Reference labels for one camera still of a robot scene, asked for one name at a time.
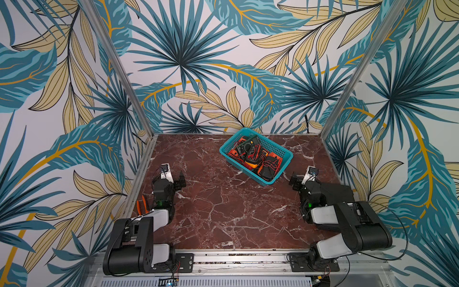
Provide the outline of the orange handled pliers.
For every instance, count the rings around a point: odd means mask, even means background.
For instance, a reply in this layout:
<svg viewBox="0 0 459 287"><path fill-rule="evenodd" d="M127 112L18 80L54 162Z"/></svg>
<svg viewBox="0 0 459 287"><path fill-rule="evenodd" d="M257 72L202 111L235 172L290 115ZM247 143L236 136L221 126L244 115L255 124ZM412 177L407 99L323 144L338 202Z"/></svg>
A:
<svg viewBox="0 0 459 287"><path fill-rule="evenodd" d="M136 209L138 215L146 215L150 213L151 208L149 206L147 198L144 195L142 195L140 200L136 201Z"/></svg>

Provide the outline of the right aluminium corner post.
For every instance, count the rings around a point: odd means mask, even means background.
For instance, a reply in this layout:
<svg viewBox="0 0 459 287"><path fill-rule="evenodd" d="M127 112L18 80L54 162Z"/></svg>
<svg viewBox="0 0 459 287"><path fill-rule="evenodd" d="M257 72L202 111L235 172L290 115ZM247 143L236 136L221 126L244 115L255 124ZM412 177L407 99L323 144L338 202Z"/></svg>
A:
<svg viewBox="0 0 459 287"><path fill-rule="evenodd" d="M330 113L328 120L320 133L320 137L322 140L325 140L330 134L333 124L337 120L341 110L348 101L351 92L354 90L356 84L359 82L367 66L373 60L376 52L385 41L387 35L390 33L392 26L395 24L397 18L403 11L407 2L408 0L395 1L394 4L390 7L387 17L382 21L380 29L375 34L374 40L369 44L366 53L363 55L362 60L357 65L357 68L353 73L349 83L346 85L343 94L337 100L332 112Z"/></svg>

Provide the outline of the aluminium corner post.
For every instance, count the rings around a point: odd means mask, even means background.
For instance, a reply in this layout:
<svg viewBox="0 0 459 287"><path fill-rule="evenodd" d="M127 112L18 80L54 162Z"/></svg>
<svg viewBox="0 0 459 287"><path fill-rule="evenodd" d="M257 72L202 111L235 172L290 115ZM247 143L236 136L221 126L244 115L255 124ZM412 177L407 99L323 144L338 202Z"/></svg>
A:
<svg viewBox="0 0 459 287"><path fill-rule="evenodd" d="M353 73L349 83L346 85L343 94L337 100L332 112L330 113L328 120L320 133L320 137L322 140L325 140L330 134L333 124L337 120L341 110L348 101L351 92L354 90L356 84L359 82L367 66L373 60L376 52L385 41L387 35L390 33L392 26L395 24L397 18L403 11L407 2L408 0L395 1L394 4L390 7L387 17L382 21L380 29L375 34L374 40L369 44L366 53L363 55L362 60L357 65L357 68Z"/></svg>
<svg viewBox="0 0 459 287"><path fill-rule="evenodd" d="M149 121L142 110L141 103L137 98L136 92L124 70L124 67L120 61L118 53L113 45L113 42L109 36L109 32L105 29L104 23L100 14L98 13L96 6L93 1L82 0L81 5L87 13L89 22L92 24L96 35L99 37L102 47L105 49L108 60L112 62L114 72L118 75L118 79L121 81L123 88L125 89L129 100L131 101L134 110L139 116L139 120L148 134L149 138L154 137L154 132L150 127Z"/></svg>

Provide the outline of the left aluminium corner post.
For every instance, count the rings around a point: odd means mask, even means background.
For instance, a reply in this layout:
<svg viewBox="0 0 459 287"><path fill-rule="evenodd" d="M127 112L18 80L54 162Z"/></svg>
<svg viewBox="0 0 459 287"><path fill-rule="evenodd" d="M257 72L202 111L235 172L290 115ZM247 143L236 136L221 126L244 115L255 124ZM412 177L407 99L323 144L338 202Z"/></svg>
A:
<svg viewBox="0 0 459 287"><path fill-rule="evenodd" d="M154 137L154 132L150 127L149 121L142 110L141 103L137 98L136 92L124 70L124 67L120 61L118 53L113 45L113 42L109 36L109 32L105 29L104 23L100 14L98 13L96 6L93 1L82 0L81 5L87 13L89 22L92 24L96 35L99 37L102 47L105 49L108 60L112 62L114 72L118 75L118 79L121 81L123 88L125 89L129 100L131 101L134 110L139 116L139 120L148 134L149 138Z"/></svg>

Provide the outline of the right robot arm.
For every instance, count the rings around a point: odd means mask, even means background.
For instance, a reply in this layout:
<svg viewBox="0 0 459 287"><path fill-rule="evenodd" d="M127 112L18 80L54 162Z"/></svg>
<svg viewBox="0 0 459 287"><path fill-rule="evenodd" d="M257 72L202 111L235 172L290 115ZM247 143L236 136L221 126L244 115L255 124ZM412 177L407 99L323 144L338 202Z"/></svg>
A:
<svg viewBox="0 0 459 287"><path fill-rule="evenodd" d="M314 175L300 177L295 173L289 185L300 194L304 221L318 229L336 232L310 246L309 264L392 246L392 236L375 210L369 202L356 201L349 186L323 183Z"/></svg>

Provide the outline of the green black dial multimeter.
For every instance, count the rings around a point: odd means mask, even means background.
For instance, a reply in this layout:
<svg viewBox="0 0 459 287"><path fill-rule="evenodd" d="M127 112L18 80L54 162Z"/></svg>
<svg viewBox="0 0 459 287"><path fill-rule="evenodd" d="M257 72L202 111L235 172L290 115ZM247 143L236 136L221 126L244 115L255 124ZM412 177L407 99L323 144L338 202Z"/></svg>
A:
<svg viewBox="0 0 459 287"><path fill-rule="evenodd" d="M257 135L251 137L242 137L243 141L237 146L237 149L241 153L248 153L255 145L259 145L259 139Z"/></svg>

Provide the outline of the teal plastic basket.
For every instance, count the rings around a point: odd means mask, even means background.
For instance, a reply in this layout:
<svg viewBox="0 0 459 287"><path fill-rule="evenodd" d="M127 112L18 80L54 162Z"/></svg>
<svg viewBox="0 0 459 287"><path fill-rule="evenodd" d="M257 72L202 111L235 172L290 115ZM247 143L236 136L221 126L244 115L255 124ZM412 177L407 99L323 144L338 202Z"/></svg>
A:
<svg viewBox="0 0 459 287"><path fill-rule="evenodd" d="M249 128L239 130L219 151L233 166L263 186L273 184L294 157L288 149Z"/></svg>

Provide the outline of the aluminium front rail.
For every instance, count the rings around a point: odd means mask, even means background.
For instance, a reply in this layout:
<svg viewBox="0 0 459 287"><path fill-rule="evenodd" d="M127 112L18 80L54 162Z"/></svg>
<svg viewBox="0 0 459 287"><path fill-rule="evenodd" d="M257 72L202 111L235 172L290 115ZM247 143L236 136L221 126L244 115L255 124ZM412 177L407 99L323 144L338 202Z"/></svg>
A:
<svg viewBox="0 0 459 287"><path fill-rule="evenodd" d="M387 261L365 255L336 260L339 270L292 270L290 249L179 249L180 270L125 276L106 276L98 255L87 274L85 287L395 287Z"/></svg>

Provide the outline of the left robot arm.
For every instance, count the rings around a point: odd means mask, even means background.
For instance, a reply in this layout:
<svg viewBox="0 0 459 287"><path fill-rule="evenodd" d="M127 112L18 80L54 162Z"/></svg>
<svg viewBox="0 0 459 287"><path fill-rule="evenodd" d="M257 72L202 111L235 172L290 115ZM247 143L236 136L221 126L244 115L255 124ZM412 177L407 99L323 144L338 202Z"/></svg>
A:
<svg viewBox="0 0 459 287"><path fill-rule="evenodd" d="M167 177L153 180L155 206L133 218L116 220L103 260L107 276L127 276L133 273L176 273L180 261L170 243L155 243L154 233L167 226L175 216L175 193L186 186L183 173L179 179Z"/></svg>

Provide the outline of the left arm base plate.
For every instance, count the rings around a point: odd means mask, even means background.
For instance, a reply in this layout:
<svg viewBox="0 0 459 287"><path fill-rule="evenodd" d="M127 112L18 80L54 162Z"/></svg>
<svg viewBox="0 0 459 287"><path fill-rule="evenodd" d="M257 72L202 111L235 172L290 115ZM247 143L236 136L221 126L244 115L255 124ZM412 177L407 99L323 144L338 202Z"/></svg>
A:
<svg viewBox="0 0 459 287"><path fill-rule="evenodd" d="M156 273L179 273L189 274L192 273L194 266L194 254L184 253L176 254L170 257L165 263L158 263L154 265L154 271Z"/></svg>

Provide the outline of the small black multimeter with leads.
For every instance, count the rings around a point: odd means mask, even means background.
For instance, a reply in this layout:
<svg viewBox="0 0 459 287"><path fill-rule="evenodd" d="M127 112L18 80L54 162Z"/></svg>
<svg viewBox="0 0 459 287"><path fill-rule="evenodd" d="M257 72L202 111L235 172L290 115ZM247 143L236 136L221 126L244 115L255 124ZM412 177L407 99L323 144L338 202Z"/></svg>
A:
<svg viewBox="0 0 459 287"><path fill-rule="evenodd" d="M274 170L271 167L268 167L264 162L262 163L261 167L258 170L258 175L266 180L272 181L279 170Z"/></svg>

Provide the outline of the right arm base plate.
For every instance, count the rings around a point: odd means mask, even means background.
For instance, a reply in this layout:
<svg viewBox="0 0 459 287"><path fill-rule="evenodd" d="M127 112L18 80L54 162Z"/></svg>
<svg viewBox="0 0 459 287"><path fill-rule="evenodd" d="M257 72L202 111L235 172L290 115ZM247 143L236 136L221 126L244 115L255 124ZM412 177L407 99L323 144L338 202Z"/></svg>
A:
<svg viewBox="0 0 459 287"><path fill-rule="evenodd" d="M323 259L309 252L291 252L286 256L292 272L330 272L340 271L336 258Z"/></svg>

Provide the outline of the yellow multimeter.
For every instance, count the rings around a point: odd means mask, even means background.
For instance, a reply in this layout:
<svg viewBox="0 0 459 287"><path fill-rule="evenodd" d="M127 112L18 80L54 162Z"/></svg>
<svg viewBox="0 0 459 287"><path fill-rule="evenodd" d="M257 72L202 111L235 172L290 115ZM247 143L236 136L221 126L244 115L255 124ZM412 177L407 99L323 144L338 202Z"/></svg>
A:
<svg viewBox="0 0 459 287"><path fill-rule="evenodd" d="M258 160L246 159L245 160L245 164L246 164L247 168L250 169L250 170L258 168L261 163L262 163L261 159L258 159Z"/></svg>

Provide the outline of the orange multimeter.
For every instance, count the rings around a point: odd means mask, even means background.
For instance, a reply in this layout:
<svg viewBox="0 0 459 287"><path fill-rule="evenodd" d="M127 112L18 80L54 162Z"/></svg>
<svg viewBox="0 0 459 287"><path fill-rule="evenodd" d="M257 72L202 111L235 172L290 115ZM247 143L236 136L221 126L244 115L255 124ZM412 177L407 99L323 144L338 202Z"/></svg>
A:
<svg viewBox="0 0 459 287"><path fill-rule="evenodd" d="M246 153L241 153L238 149L237 146L243 141L242 138L240 138L233 146L233 148L227 153L228 156L230 156L232 159L237 160L237 161L245 161L245 155Z"/></svg>

